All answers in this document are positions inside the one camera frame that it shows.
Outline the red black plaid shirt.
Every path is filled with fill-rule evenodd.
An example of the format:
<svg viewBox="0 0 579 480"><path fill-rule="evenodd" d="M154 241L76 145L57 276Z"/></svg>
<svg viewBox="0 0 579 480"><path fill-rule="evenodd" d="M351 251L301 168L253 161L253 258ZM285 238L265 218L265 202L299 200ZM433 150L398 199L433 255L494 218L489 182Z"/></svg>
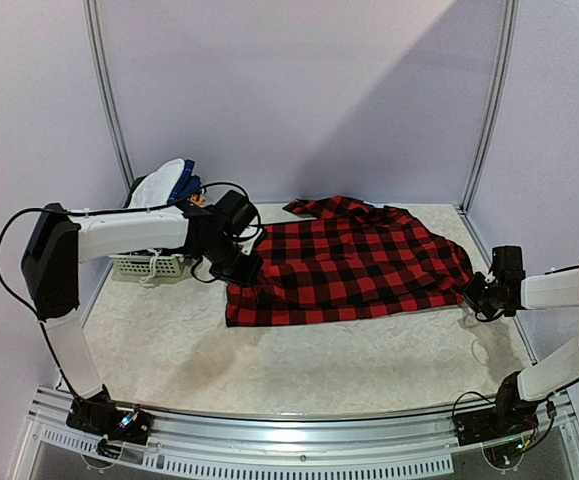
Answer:
<svg viewBox="0 0 579 480"><path fill-rule="evenodd" d="M228 286L229 327L379 318L458 305L474 275L459 244L408 210L344 196L295 200L293 222L266 226L252 287Z"/></svg>

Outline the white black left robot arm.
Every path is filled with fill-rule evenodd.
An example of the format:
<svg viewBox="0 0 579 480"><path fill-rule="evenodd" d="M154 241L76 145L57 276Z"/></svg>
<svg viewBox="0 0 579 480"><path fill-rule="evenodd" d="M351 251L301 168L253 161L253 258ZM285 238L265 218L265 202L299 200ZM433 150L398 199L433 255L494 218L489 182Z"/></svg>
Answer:
<svg viewBox="0 0 579 480"><path fill-rule="evenodd" d="M80 265L111 254L180 249L206 260L213 279L249 287L263 261L244 252L241 235L258 216L249 200L228 197L207 207L180 201L109 211L42 209L21 269L56 364L72 395L83 400L78 415L95 433L110 433L118 415L96 396L103 383L81 326Z"/></svg>

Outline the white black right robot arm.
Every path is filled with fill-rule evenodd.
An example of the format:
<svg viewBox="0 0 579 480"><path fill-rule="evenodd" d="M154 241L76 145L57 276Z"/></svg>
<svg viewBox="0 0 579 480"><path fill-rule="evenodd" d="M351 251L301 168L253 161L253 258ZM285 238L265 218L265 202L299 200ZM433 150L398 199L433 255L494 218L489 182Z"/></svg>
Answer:
<svg viewBox="0 0 579 480"><path fill-rule="evenodd" d="M579 258L538 264L521 259L517 248L498 249L489 269L468 281L463 297L483 323L518 323L535 355L500 381L498 405L485 421L493 435L508 435L523 422L524 407L556 393L570 391L579 404Z"/></svg>

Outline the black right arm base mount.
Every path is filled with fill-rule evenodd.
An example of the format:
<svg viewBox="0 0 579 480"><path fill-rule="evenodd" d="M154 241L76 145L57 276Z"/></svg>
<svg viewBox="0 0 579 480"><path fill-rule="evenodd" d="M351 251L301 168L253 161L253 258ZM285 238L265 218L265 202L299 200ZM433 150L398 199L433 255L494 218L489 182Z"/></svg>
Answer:
<svg viewBox="0 0 579 480"><path fill-rule="evenodd" d="M553 429L557 410L554 402L528 401L521 398L520 373L506 377L493 400L476 391L461 394L451 410L454 434L460 447L482 445L486 462L499 471L518 467L524 455L539 446ZM458 403L473 395L488 406L479 410L457 411Z"/></svg>

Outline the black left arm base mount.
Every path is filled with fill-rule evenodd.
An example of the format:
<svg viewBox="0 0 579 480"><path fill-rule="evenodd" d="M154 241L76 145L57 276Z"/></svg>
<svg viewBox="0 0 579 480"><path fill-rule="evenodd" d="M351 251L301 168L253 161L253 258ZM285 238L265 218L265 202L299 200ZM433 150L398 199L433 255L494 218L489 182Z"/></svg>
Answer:
<svg viewBox="0 0 579 480"><path fill-rule="evenodd" d="M149 440L154 416L138 405L125 405L113 400L105 385L88 399L75 398L66 425L100 438L96 445L99 456L117 460L122 445L145 446Z"/></svg>

